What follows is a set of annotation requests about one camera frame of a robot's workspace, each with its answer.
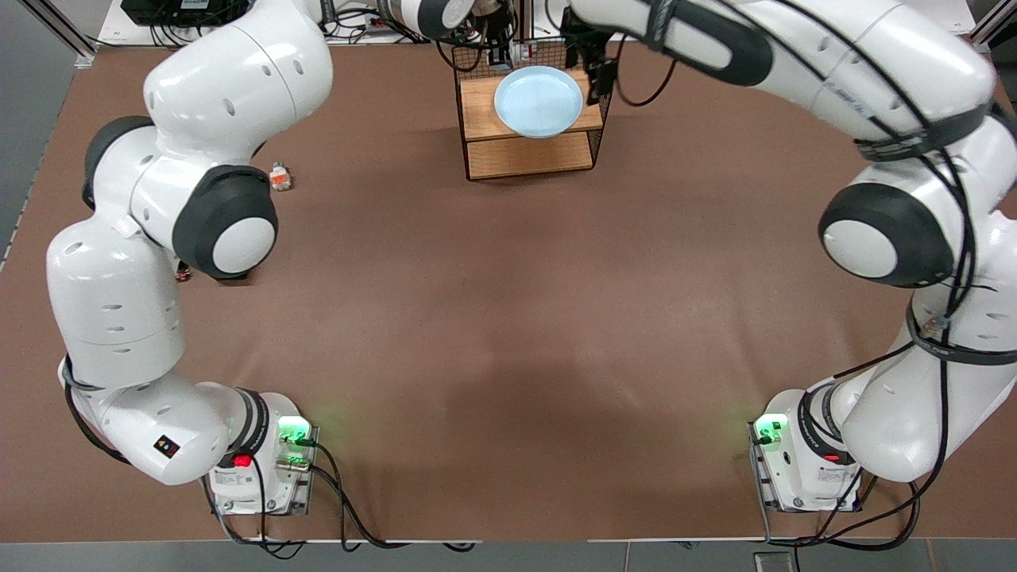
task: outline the brown tabletop surface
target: brown tabletop surface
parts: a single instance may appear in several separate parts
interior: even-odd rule
[[[196,483],[93,449],[55,374],[46,246],[88,216],[85,147],[144,113],[141,81],[165,56],[104,49],[77,72],[0,274],[0,541],[222,537]],[[471,183],[433,47],[333,56],[328,102],[254,162],[296,179],[275,194],[273,255],[250,285],[180,288],[179,370],[291,397],[382,537],[761,536],[745,422],[882,353],[907,299],[839,271],[817,239],[864,166],[851,140],[679,69],[654,105],[615,102],[594,170]],[[650,93],[666,65],[633,46],[627,92]],[[947,463],[916,534],[1017,536],[1014,443],[1010,400]],[[905,492],[880,485],[865,515]],[[268,531],[337,537],[324,488],[311,512]],[[774,532],[820,518],[778,515]]]

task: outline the black square sticker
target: black square sticker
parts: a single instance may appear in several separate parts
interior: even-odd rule
[[[153,447],[155,447],[157,451],[166,455],[170,459],[172,459],[173,455],[176,455],[177,451],[180,450],[180,446],[177,445],[176,443],[173,443],[173,441],[170,440],[170,438],[166,437],[165,435],[163,437],[160,437],[153,445]]]

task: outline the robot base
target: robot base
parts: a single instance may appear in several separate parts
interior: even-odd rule
[[[222,515],[260,514],[263,490],[266,514],[306,515],[311,478],[307,468],[301,469],[300,465],[307,467],[313,464],[316,450],[287,443],[283,437],[290,423],[300,424],[302,421],[306,423],[298,430],[304,434],[302,437],[316,441],[318,427],[304,421],[296,405],[288,398],[277,393],[262,393],[261,398],[271,409],[271,421],[268,436],[254,454],[256,466],[252,463],[247,467],[214,468],[208,473],[208,481],[216,506]]]
[[[809,448],[798,425],[803,395],[800,389],[779,393],[751,423],[753,461],[766,506],[782,512],[831,511],[861,467],[827,461]],[[855,483],[841,511],[856,509],[857,493]]]

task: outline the white plate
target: white plate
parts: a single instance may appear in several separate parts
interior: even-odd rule
[[[494,111],[524,137],[554,136],[579,119],[583,91],[571,75],[533,65],[510,73],[494,92]]]

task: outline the wooden shelf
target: wooden shelf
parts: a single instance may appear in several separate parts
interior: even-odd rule
[[[570,70],[566,73],[579,83],[580,89],[583,90],[583,101],[586,102],[590,91],[586,72]],[[519,136],[501,121],[494,110],[494,92],[502,79],[504,76],[466,79],[462,82],[460,93],[463,102],[463,136],[467,142]],[[584,105],[579,119],[565,130],[565,133],[592,131],[603,127],[604,122],[601,120],[600,107]]]
[[[562,133],[546,139],[514,137],[467,144],[471,179],[593,168],[586,132]]]

